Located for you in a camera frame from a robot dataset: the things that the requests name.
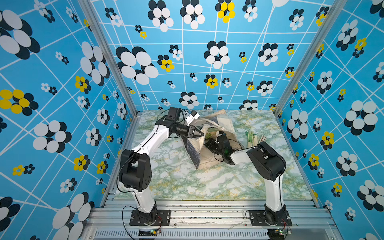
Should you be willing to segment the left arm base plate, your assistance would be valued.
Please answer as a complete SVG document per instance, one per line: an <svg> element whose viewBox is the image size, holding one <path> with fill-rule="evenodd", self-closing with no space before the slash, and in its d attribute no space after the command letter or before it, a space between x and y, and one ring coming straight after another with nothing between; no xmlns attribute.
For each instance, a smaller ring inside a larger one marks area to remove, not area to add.
<svg viewBox="0 0 384 240"><path fill-rule="evenodd" d="M139 210L131 212L130 226L169 226L170 210L156 210L153 213L143 213Z"/></svg>

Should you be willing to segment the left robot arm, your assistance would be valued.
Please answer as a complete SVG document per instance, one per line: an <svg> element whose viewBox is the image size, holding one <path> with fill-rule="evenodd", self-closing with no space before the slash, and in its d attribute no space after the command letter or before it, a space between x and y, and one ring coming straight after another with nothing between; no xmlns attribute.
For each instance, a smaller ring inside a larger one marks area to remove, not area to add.
<svg viewBox="0 0 384 240"><path fill-rule="evenodd" d="M136 217L142 223L151 224L157 218L157 204L151 195L149 185L152 179L151 156L171 135L189 139L204 134L192 125L199 118L196 111L183 114L183 109L171 107L168 114L155 122L149 135L132 150L121 154L117 188L121 193L131 193L137 204Z"/></svg>

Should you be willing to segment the beige canvas tote bag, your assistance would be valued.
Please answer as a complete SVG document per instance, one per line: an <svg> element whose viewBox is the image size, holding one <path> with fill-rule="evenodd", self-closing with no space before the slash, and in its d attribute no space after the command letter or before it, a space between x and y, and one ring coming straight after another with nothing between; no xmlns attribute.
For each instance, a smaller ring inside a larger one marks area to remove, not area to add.
<svg viewBox="0 0 384 240"><path fill-rule="evenodd" d="M225 110L199 117L192 122L204 135L198 138L182 137L187 154L197 170L211 168L218 163L234 165L231 154L243 149L232 120Z"/></svg>

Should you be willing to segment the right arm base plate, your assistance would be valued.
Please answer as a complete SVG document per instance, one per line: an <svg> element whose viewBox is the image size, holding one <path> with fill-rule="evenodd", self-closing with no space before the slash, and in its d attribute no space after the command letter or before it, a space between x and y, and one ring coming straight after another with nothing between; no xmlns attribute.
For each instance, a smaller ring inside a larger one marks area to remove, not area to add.
<svg viewBox="0 0 384 240"><path fill-rule="evenodd" d="M287 210L281 209L278 212L266 210L249 210L246 213L253 227L291 227L292 220Z"/></svg>

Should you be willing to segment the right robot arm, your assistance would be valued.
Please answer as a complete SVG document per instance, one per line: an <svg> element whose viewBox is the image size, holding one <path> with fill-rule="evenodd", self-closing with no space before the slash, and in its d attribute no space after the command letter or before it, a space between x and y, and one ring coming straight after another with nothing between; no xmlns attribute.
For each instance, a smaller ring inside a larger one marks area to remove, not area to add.
<svg viewBox="0 0 384 240"><path fill-rule="evenodd" d="M264 211L249 210L246 216L253 226L283 226L291 227L292 221L283 200L283 174L286 161L268 143L260 142L254 147L235 150L226 134L218 135L216 139L204 140L205 147L220 156L222 162L234 166L240 163L252 163L256 171L263 177L266 187L266 202Z"/></svg>

